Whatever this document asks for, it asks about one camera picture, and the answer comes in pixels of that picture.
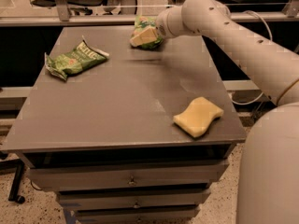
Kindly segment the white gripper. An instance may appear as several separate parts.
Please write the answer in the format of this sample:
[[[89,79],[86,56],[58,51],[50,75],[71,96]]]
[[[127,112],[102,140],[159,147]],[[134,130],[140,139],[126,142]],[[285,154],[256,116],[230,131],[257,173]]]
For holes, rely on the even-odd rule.
[[[139,33],[134,33],[130,39],[130,44],[133,47],[138,47],[144,44],[154,42],[158,38],[158,34],[162,38],[173,38],[174,35],[171,33],[171,30],[168,27],[168,16],[172,11],[171,8],[168,8],[162,11],[156,18],[156,29],[154,27],[147,27]]]

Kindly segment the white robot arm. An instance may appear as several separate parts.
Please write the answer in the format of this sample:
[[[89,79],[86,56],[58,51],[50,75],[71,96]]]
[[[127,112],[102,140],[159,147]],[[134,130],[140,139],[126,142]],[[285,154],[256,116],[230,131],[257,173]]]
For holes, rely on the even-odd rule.
[[[179,35],[213,40],[277,106],[254,124],[243,147],[236,224],[299,224],[299,56],[232,21],[215,0],[185,0],[163,11],[130,43]]]

